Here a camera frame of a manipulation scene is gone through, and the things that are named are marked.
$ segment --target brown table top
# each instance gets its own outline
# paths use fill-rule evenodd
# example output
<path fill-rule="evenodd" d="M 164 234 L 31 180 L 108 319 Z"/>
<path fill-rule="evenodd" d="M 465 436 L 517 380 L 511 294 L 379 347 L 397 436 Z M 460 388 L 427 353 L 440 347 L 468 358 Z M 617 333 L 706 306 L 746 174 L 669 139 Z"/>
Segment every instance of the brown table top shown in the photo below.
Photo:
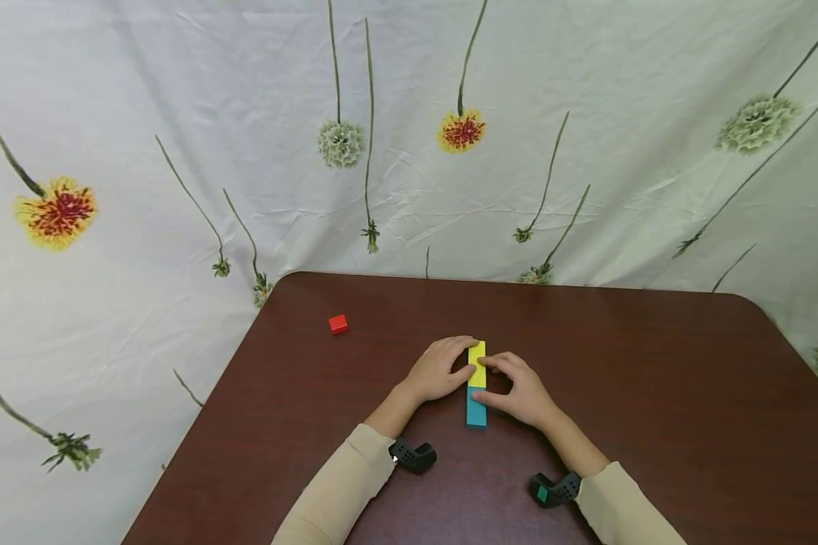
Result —
<path fill-rule="evenodd" d="M 689 545 L 818 545 L 818 380 L 748 300 L 316 273 L 279 282 L 124 545 L 270 543 L 426 346 L 459 334 L 524 357 Z M 542 436 L 491 409 L 465 429 L 464 407 L 462 388 L 421 407 L 404 437 L 439 460 L 395 471 L 348 543 L 597 543 L 575 505 L 525 492 L 564 474 Z"/>

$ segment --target white curtain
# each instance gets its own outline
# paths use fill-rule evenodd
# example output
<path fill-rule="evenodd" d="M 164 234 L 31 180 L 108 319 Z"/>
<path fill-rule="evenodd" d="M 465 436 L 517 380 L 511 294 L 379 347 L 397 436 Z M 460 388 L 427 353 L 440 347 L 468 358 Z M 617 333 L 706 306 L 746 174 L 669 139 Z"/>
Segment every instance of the white curtain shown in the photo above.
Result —
<path fill-rule="evenodd" d="M 818 373 L 818 0 L 482 6 L 0 0 L 0 544 L 120 543 L 296 270 L 718 285 Z"/>

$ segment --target teal block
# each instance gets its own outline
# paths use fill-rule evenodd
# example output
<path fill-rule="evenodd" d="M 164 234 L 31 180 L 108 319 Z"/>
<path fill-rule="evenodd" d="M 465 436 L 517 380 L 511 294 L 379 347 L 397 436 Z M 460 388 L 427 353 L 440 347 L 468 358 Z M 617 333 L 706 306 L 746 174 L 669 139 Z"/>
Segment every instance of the teal block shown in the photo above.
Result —
<path fill-rule="evenodd" d="M 467 427 L 488 427 L 488 410 L 478 401 L 473 401 L 474 391 L 484 388 L 467 386 Z"/>

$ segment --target beige sleeve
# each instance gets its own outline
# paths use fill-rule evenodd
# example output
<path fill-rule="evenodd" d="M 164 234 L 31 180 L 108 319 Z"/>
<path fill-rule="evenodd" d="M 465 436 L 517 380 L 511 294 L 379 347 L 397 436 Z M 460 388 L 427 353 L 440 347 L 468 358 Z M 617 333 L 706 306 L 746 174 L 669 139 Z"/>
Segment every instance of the beige sleeve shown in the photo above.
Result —
<path fill-rule="evenodd" d="M 576 503 L 604 545 L 685 545 L 618 462 L 584 478 Z"/>
<path fill-rule="evenodd" d="M 272 545 L 342 545 L 394 471 L 393 442 L 358 424 L 300 494 Z"/>

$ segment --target black wrist tracker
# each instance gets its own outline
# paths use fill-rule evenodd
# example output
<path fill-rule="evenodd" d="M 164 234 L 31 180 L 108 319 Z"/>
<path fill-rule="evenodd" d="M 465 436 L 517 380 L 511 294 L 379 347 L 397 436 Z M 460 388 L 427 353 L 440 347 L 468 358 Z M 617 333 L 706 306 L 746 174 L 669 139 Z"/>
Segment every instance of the black wrist tracker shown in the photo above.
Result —
<path fill-rule="evenodd" d="M 545 475 L 536 474 L 530 478 L 527 491 L 537 504 L 543 507 L 554 507 L 575 500 L 581 482 L 576 472 L 571 472 L 556 484 Z"/>
<path fill-rule="evenodd" d="M 423 474 L 436 462 L 436 450 L 430 446 L 430 443 L 413 448 L 403 440 L 403 437 L 397 437 L 394 444 L 388 447 L 388 452 L 391 453 L 395 462 L 415 475 Z"/>

